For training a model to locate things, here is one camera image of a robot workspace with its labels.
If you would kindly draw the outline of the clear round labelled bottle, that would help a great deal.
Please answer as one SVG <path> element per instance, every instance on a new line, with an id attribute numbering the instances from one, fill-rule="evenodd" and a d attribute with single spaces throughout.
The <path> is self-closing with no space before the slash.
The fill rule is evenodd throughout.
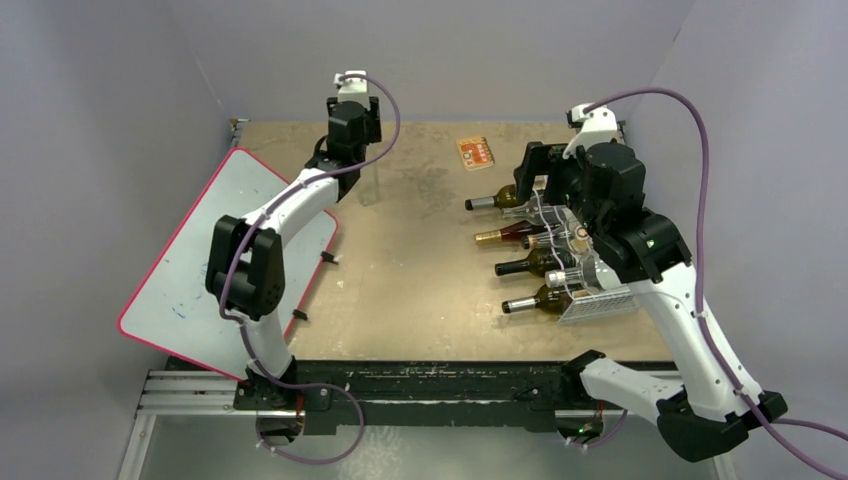
<path id="1" fill-rule="evenodd" d="M 543 227 L 539 233 L 524 236 L 521 239 L 524 249 L 558 248 L 568 249 L 574 255 L 588 254 L 592 250 L 592 240 L 587 230 L 580 224 L 560 225 L 548 229 Z"/>

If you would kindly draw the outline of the large clear glass bottle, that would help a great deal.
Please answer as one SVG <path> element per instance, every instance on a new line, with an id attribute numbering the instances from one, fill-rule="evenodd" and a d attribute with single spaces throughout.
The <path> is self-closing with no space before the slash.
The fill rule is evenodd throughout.
<path id="1" fill-rule="evenodd" d="M 575 267 L 549 271 L 544 280 L 549 288 L 578 285 L 590 294 L 613 291 L 623 286 L 616 272 L 594 256 L 582 258 Z"/>

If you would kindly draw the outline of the clear square glass bottle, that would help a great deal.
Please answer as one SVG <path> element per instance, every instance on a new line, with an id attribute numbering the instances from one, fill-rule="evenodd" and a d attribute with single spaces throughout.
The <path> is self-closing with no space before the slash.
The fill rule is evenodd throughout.
<path id="1" fill-rule="evenodd" d="M 380 174 L 377 163 L 360 170 L 360 179 L 354 188 L 357 200 L 363 207 L 371 207 L 382 200 Z"/>

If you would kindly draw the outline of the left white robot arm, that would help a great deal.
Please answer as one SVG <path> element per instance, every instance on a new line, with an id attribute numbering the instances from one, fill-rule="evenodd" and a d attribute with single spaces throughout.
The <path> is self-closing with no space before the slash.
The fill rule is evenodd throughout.
<path id="1" fill-rule="evenodd" d="M 244 216 L 220 217 L 212 233 L 206 291 L 216 298 L 220 317 L 236 323 L 248 377 L 264 377 L 259 395 L 275 409 L 289 407 L 298 395 L 298 382 L 288 373 L 294 357 L 273 316 L 286 288 L 285 247 L 352 190 L 368 164 L 368 146 L 382 139 L 377 97 L 337 95 L 328 98 L 327 110 L 327 133 L 296 179 Z"/>

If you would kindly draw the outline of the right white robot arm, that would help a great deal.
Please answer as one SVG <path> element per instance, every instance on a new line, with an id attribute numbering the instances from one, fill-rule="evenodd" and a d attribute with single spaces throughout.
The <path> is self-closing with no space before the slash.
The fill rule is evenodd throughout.
<path id="1" fill-rule="evenodd" d="M 630 147 L 531 142 L 513 173 L 519 199 L 532 199 L 538 176 L 547 179 L 545 201 L 575 214 L 601 260 L 639 298 L 680 375 L 664 381 L 588 351 L 566 365 L 561 392 L 569 404 L 617 405 L 654 424 L 690 462 L 729 452 L 786 414 L 783 396 L 748 373 L 713 318 L 676 225 L 646 208 L 646 168 Z"/>

